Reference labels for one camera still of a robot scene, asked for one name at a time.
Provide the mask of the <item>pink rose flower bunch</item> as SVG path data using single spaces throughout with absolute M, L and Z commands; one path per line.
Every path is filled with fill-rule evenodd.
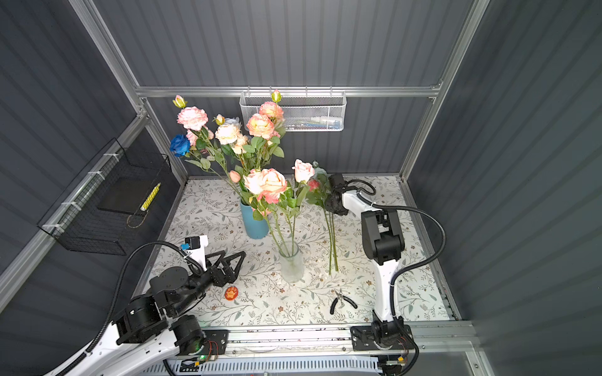
M 310 192 L 307 194 L 307 202 L 322 209 L 329 232 L 329 275 L 332 275 L 332 271 L 339 271 L 334 214 L 329 211 L 329 198 L 332 194 L 332 187 L 331 183 L 329 183 L 329 174 L 326 170 L 317 161 L 314 161 L 312 166 L 314 167 L 314 175 L 308 181 Z

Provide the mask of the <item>teal ceramic vase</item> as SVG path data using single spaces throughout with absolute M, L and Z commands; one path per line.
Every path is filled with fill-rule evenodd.
M 253 218 L 253 208 L 241 202 L 242 221 L 249 238 L 254 240 L 263 239 L 268 235 L 269 229 L 265 219 L 258 221 Z

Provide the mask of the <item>pale pink rose stem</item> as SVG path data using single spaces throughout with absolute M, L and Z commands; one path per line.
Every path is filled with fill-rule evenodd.
M 296 159 L 293 166 L 293 181 L 285 192 L 285 218 L 290 230 L 290 245 L 287 245 L 285 255 L 293 256 L 293 243 L 296 235 L 296 218 L 310 192 L 310 180 L 315 175 L 314 166 L 310 163 Z

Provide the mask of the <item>clear ribbed glass vase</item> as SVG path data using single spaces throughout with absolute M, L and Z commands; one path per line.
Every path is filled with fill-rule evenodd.
M 283 279 L 296 283 L 304 277 L 304 254 L 296 242 L 286 241 L 280 250 L 281 274 Z

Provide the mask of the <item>large pink cream rose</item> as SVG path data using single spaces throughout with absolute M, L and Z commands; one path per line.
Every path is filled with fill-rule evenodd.
M 252 218 L 265 220 L 278 252 L 292 257 L 299 207 L 288 180 L 276 169 L 252 169 L 243 176 L 243 185 Z

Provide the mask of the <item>pink tulip flower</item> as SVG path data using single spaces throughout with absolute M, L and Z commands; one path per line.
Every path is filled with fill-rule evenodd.
M 246 188 L 246 186 L 244 184 L 243 176 L 239 172 L 236 172 L 235 170 L 231 170 L 228 173 L 228 175 L 229 175 L 230 181 L 232 182 L 232 186 L 233 186 L 235 192 L 241 198 L 241 203 L 243 203 L 243 205 L 248 205 L 249 198 L 251 197 L 251 193 L 248 191 L 248 189 Z

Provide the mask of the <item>peach peony flower stem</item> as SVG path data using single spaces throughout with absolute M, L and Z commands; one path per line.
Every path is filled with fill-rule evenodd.
M 280 146 L 285 135 L 284 110 L 280 106 L 282 94 L 279 90 L 271 93 L 271 98 L 260 105 L 258 111 L 246 123 L 250 136 L 243 147 L 240 161 L 245 173 L 252 170 L 261 172 L 271 164 L 273 157 L 284 158 Z

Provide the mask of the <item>blue artificial rose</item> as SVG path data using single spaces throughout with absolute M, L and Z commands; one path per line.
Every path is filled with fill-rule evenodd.
M 218 175 L 218 172 L 211 166 L 212 162 L 196 149 L 196 146 L 191 143 L 187 136 L 175 136 L 171 140 L 169 150 L 174 157 L 183 158 L 185 162 L 198 167 L 204 172 Z

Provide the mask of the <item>large pink peony flower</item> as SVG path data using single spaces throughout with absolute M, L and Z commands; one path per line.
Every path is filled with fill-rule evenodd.
M 216 131 L 209 129 L 208 114 L 203 109 L 188 106 L 187 101 L 181 96 L 176 96 L 172 102 L 180 110 L 177 115 L 177 123 L 185 129 L 186 133 L 183 135 L 187 136 L 191 143 L 196 146 L 196 149 L 212 162 L 212 168 L 229 185 L 226 174 L 216 162 L 215 155 L 218 143 L 215 139 Z

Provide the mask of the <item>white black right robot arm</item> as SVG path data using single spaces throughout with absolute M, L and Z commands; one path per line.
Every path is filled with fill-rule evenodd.
M 373 321 L 370 327 L 356 327 L 355 338 L 379 349 L 389 349 L 402 336 L 399 327 L 403 320 L 395 311 L 393 277 L 398 271 L 401 252 L 405 250 L 404 236 L 398 213 L 379 207 L 368 199 L 376 193 L 371 183 L 345 180 L 341 174 L 327 178 L 331 193 L 326 199 L 327 211 L 337 216 L 353 213 L 361 222 L 362 247 L 371 262 L 376 280 Z

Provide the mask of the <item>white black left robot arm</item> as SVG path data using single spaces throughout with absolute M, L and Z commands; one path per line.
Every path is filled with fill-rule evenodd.
M 111 310 L 94 339 L 50 373 L 134 375 L 172 357 L 216 360 L 226 352 L 229 332 L 202 328 L 191 310 L 211 286 L 232 285 L 245 258 L 244 252 L 216 252 L 199 274 L 182 266 L 165 269 L 146 293 L 119 312 Z

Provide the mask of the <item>red round sticker badge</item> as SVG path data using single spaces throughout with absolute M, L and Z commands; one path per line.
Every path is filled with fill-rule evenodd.
M 224 292 L 224 298 L 227 301 L 234 301 L 239 295 L 239 290 L 235 286 L 230 286 Z

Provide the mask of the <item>floral patterned table mat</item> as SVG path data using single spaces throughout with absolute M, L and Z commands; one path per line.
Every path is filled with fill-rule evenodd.
M 304 277 L 290 284 L 281 274 L 280 255 L 271 237 L 248 237 L 238 196 L 222 180 L 190 180 L 183 190 L 167 241 L 182 244 L 189 236 L 207 235 L 207 252 L 245 252 L 234 301 L 226 288 L 211 287 L 192 313 L 205 327 L 279 326 L 288 324 L 356 324 L 372 320 L 376 280 L 362 247 L 356 216 L 335 218 L 339 271 L 329 275 L 329 233 L 320 208 L 307 205 L 297 219 L 296 241 L 304 254 Z M 329 313 L 341 290 L 358 304 L 339 304 Z

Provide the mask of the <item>yellow marker pen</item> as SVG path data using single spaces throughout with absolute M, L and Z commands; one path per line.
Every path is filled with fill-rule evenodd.
M 140 210 L 143 212 L 146 212 L 153 200 L 155 199 L 155 197 L 157 196 L 158 192 L 160 191 L 161 188 L 161 183 L 158 183 L 151 191 L 150 193 L 147 195 L 146 199 L 144 200 L 144 202 L 142 203 L 142 205 L 140 206 Z

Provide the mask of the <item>black pad in basket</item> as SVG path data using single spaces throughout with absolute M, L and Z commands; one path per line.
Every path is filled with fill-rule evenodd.
M 152 180 L 119 178 L 100 199 L 97 208 L 106 212 L 142 216 L 145 211 L 141 211 L 140 206 L 154 187 Z

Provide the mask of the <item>black handled pliers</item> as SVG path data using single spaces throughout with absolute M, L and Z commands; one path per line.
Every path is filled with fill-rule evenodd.
M 354 302 L 353 299 L 351 299 L 350 297 L 343 294 L 343 292 L 341 290 L 335 290 L 334 293 L 335 293 L 335 299 L 333 299 L 333 301 L 330 305 L 330 308 L 329 308 L 329 313 L 331 315 L 335 314 L 335 309 L 339 304 L 341 304 L 343 306 L 345 303 L 348 303 L 355 310 L 358 309 L 358 304 L 356 302 Z

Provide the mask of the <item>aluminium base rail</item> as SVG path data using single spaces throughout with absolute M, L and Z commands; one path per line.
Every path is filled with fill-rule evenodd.
M 407 336 L 377 345 L 360 324 L 229 327 L 220 354 L 173 357 L 144 375 L 487 375 L 467 321 L 412 322 Z

